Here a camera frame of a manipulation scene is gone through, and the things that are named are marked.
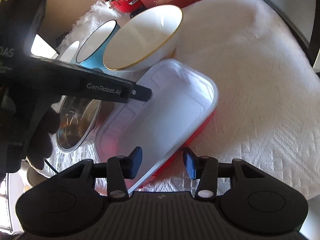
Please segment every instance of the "textured white fabric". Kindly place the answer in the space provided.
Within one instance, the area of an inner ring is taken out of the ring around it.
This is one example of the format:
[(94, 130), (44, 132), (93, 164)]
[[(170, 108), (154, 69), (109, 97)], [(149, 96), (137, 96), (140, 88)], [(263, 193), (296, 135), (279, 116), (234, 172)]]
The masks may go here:
[[(214, 119), (191, 148), (220, 162), (242, 158), (307, 199), (320, 194), (320, 81), (285, 23), (262, 0), (203, 0), (183, 11), (175, 58), (220, 92)], [(67, 165), (92, 157), (87, 152), (68, 156)], [(196, 186), (179, 155), (142, 190)], [(228, 180), (219, 180), (218, 193), (227, 189)]]

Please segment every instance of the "gold rim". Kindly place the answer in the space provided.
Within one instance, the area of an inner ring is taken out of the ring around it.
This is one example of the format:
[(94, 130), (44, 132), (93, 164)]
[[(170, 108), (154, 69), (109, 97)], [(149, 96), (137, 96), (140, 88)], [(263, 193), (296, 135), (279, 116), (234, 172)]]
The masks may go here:
[(155, 48), (152, 52), (148, 53), (146, 56), (144, 56), (143, 58), (139, 59), (138, 61), (136, 61), (136, 62), (134, 62), (134, 63), (132, 63), (132, 64), (130, 64), (130, 65), (127, 65), (127, 66), (124, 66), (124, 67), (120, 67), (120, 68), (109, 68), (109, 67), (107, 67), (107, 66), (105, 65), (105, 67), (106, 67), (108, 70), (115, 70), (115, 71), (116, 71), (116, 70), (123, 70), (123, 69), (127, 69), (127, 68), (129, 68), (129, 67), (131, 67), (131, 66), (133, 66), (133, 65), (136, 65), (136, 64), (142, 62), (143, 60), (145, 60), (147, 57), (149, 57), (151, 54), (153, 54), (156, 50), (158, 50), (158, 49), (161, 48), (164, 44), (166, 44), (166, 43), (169, 41), (169, 39), (171, 39), (171, 37), (178, 31), (178, 29), (179, 29), (180, 26), (181, 26), (181, 23), (182, 23), (182, 20), (183, 20), (183, 11), (181, 10), (181, 8), (180, 8), (179, 6), (176, 6), (176, 5), (163, 4), (163, 5), (158, 5), (158, 6), (168, 6), (168, 5), (170, 5), (170, 6), (175, 6), (175, 7), (177, 7), (177, 8), (181, 11), (181, 21), (180, 21), (178, 27), (174, 30), (174, 32), (173, 32), (160, 46), (158, 46), (157, 48)]

